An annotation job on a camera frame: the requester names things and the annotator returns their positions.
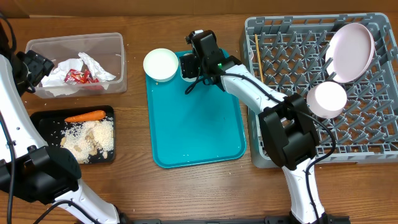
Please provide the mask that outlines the white bowl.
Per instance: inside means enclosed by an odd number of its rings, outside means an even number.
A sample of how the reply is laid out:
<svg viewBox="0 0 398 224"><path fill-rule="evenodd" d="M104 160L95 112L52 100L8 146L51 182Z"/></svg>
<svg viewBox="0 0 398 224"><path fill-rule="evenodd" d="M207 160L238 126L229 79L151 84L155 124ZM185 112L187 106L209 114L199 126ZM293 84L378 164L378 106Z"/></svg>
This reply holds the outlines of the white bowl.
<svg viewBox="0 0 398 224"><path fill-rule="evenodd" d="M167 82L173 79L178 67L177 55L164 48L151 50L143 61L146 75L157 82Z"/></svg>

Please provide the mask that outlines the white napkin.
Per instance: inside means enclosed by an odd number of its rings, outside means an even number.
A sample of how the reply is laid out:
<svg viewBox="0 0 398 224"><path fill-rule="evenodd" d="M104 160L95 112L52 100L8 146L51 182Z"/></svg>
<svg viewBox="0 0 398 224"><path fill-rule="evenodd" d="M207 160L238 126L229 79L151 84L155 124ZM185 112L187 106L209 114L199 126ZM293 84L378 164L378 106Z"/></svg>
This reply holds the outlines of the white napkin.
<svg viewBox="0 0 398 224"><path fill-rule="evenodd" d="M96 60L84 52L78 53L79 58L70 58L59 62L58 66L50 72L49 76L45 76L41 85L43 88L50 88L49 92L53 96L71 95L78 91L74 85L66 84L63 80L70 69L84 72L89 70L94 78L99 82L112 81L115 75L107 72Z"/></svg>

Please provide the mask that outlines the red snack wrapper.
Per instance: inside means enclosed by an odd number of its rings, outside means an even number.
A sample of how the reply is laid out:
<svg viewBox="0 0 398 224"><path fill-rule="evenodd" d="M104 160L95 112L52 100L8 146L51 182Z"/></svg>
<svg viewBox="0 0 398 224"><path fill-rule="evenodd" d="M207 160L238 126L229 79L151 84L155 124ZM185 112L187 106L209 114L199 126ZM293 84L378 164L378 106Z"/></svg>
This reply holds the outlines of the red snack wrapper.
<svg viewBox="0 0 398 224"><path fill-rule="evenodd" d="M64 80L66 84L76 85L76 84L91 84L99 83L97 78L94 78L89 70L80 72L78 70L70 69L66 74Z"/></svg>

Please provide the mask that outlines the wooden chopstick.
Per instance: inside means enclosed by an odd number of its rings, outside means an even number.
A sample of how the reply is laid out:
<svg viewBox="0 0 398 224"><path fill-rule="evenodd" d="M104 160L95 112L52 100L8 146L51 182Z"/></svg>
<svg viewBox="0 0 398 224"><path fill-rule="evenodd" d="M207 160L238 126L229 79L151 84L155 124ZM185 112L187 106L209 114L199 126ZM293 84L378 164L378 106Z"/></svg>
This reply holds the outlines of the wooden chopstick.
<svg viewBox="0 0 398 224"><path fill-rule="evenodd" d="M261 82L265 84L264 74L263 74L263 71L262 71L262 58L261 58L261 55L260 55L259 38L258 38L257 34L254 34L254 39L255 39L255 44L256 44L256 53L257 53L257 62L258 62L258 67L259 67L258 68L259 75L260 75Z"/></svg>

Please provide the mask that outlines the orange carrot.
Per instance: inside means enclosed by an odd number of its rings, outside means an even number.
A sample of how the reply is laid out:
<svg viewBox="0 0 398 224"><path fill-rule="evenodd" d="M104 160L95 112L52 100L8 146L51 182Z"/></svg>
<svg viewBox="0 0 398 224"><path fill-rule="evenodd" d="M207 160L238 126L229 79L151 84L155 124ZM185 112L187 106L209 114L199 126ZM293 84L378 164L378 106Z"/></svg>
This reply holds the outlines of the orange carrot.
<svg viewBox="0 0 398 224"><path fill-rule="evenodd" d="M64 121L68 123L77 123L85 121L98 121L106 117L106 113L103 110L96 110L85 114L79 114L76 116L65 118Z"/></svg>

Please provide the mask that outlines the white rice pile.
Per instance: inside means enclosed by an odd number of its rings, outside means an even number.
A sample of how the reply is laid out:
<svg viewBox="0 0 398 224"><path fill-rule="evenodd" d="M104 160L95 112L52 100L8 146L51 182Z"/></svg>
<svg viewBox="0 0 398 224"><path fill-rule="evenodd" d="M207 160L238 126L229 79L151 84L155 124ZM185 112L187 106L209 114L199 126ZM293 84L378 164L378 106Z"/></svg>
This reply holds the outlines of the white rice pile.
<svg viewBox="0 0 398 224"><path fill-rule="evenodd" d="M60 146L68 149L79 164L94 164L114 160L114 119L68 123L61 131Z"/></svg>

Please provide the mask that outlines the peanuts pile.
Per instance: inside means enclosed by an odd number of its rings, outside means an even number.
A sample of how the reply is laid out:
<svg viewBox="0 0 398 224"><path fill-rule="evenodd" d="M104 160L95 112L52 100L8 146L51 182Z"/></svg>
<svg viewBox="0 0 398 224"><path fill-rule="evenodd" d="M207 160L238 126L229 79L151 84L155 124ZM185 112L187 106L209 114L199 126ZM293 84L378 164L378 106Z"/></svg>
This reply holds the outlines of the peanuts pile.
<svg viewBox="0 0 398 224"><path fill-rule="evenodd" d="M108 156L113 150L113 138L88 133L66 133L61 138L60 146L68 149L80 163L87 163L91 156Z"/></svg>

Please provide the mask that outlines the pink bowl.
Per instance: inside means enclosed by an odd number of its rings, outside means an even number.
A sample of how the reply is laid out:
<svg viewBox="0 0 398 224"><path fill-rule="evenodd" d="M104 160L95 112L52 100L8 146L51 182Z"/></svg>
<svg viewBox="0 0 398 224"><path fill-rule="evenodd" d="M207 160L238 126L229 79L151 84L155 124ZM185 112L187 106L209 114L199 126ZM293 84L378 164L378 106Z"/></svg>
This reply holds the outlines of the pink bowl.
<svg viewBox="0 0 398 224"><path fill-rule="evenodd" d="M335 82L323 82L309 90L307 105L310 111L321 118L335 118L345 107L347 94Z"/></svg>

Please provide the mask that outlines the white round plate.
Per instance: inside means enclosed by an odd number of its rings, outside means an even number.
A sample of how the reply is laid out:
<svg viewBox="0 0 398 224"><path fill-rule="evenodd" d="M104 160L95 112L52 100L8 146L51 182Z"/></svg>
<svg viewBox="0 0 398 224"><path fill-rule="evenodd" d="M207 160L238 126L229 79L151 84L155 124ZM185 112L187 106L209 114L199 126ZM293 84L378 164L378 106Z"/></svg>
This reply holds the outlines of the white round plate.
<svg viewBox="0 0 398 224"><path fill-rule="evenodd" d="M331 38L325 60L332 59L326 71L338 83L351 82L370 66L375 43L370 31L360 23L340 28Z"/></svg>

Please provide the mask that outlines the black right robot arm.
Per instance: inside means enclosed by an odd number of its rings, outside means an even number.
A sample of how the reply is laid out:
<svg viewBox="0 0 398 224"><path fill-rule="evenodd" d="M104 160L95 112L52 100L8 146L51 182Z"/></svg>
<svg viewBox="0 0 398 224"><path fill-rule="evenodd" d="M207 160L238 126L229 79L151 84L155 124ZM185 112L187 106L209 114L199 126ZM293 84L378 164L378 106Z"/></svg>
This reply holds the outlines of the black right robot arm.
<svg viewBox="0 0 398 224"><path fill-rule="evenodd" d="M321 204L315 180L320 143L316 125L325 125L311 116L304 98L287 96L258 80L234 56L226 57L212 30L196 30L186 36L192 53L181 57L182 75L194 82L216 85L234 95L258 117L264 149L271 161L282 168L291 198L291 223L330 223L331 216Z"/></svg>

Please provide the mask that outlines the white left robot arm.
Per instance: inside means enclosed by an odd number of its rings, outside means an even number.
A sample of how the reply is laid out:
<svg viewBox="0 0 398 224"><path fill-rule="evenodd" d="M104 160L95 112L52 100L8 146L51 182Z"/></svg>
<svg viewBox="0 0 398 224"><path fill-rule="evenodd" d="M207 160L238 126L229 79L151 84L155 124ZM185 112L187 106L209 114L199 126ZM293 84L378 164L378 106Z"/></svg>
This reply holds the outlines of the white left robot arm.
<svg viewBox="0 0 398 224"><path fill-rule="evenodd" d="M129 223L113 204L102 200L81 178L73 154L49 146L33 125L21 96L34 93L53 62L29 51L16 51L14 35L1 31L1 190L8 193L8 223L15 197L50 205L43 220L60 207L83 223Z"/></svg>

